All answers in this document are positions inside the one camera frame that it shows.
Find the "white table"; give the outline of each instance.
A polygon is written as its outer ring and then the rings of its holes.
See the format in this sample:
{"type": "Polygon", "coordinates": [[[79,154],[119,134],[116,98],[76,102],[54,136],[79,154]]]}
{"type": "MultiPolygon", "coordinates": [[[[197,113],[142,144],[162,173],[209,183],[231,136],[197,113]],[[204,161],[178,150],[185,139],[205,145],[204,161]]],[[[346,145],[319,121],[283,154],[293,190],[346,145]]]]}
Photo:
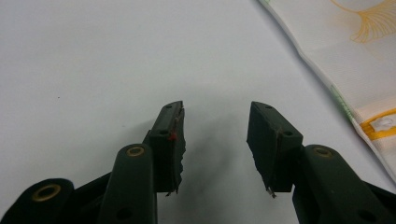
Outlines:
{"type": "Polygon", "coordinates": [[[266,192],[246,143],[251,101],[304,144],[338,150],[396,192],[330,92],[255,0],[0,2],[0,216],[46,178],[79,187],[111,171],[160,109],[186,108],[183,181],[159,223],[297,223],[266,192]]]}

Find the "yellow pattern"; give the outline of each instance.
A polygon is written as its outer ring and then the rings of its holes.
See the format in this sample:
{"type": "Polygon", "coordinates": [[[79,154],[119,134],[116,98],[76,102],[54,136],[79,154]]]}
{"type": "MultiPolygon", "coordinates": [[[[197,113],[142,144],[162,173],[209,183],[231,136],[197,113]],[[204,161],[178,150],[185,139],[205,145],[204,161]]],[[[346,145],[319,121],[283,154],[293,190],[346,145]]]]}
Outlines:
{"type": "Polygon", "coordinates": [[[366,135],[370,138],[370,140],[375,140],[375,139],[379,139],[379,138],[383,138],[383,137],[389,137],[392,135],[396,134],[396,127],[392,127],[389,130],[386,131],[379,131],[376,132],[374,130],[374,128],[371,126],[371,122],[373,122],[376,119],[385,117],[387,115],[392,115],[392,114],[396,114],[396,108],[395,109],[391,109],[389,111],[386,111],[384,113],[381,113],[375,117],[372,117],[370,119],[367,119],[366,121],[364,121],[363,123],[361,123],[361,129],[366,133],[366,135]]]}
{"type": "Polygon", "coordinates": [[[356,13],[361,17],[361,28],[350,38],[359,43],[396,33],[396,0],[384,0],[376,6],[362,11],[355,11],[341,6],[335,0],[331,0],[341,9],[356,13]]]}

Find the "brass screw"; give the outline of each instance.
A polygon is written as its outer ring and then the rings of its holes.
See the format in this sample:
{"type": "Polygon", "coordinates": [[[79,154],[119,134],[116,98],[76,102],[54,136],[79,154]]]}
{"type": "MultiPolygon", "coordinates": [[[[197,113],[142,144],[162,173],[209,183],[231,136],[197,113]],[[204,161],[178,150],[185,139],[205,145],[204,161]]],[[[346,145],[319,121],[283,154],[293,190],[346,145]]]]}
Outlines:
{"type": "Polygon", "coordinates": [[[32,200],[38,203],[47,201],[55,197],[61,191],[61,186],[57,184],[48,184],[38,190],[32,195],[32,200]]]}
{"type": "Polygon", "coordinates": [[[330,152],[330,150],[324,147],[315,147],[314,152],[321,157],[332,157],[332,153],[330,152]]]}
{"type": "Polygon", "coordinates": [[[131,147],[126,150],[126,154],[130,157],[138,157],[145,153],[145,149],[142,147],[131,147]]]}

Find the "cloth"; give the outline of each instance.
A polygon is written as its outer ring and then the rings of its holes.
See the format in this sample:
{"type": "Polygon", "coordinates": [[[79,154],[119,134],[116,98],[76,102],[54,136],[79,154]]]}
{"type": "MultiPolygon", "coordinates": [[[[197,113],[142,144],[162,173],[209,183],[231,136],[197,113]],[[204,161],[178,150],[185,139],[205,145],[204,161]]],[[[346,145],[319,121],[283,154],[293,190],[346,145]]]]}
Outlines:
{"type": "Polygon", "coordinates": [[[261,0],[396,181],[396,0],[261,0]]]}

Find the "yellow leaf print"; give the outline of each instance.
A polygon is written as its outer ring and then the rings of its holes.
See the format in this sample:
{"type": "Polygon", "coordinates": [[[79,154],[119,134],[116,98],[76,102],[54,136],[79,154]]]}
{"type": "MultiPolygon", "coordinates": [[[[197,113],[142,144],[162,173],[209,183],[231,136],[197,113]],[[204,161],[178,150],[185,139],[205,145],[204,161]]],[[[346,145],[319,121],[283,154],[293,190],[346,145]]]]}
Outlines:
{"type": "Polygon", "coordinates": [[[350,37],[353,41],[366,43],[396,33],[396,0],[384,0],[362,11],[343,7],[335,0],[331,1],[341,9],[356,13],[361,17],[361,28],[350,37]]]}

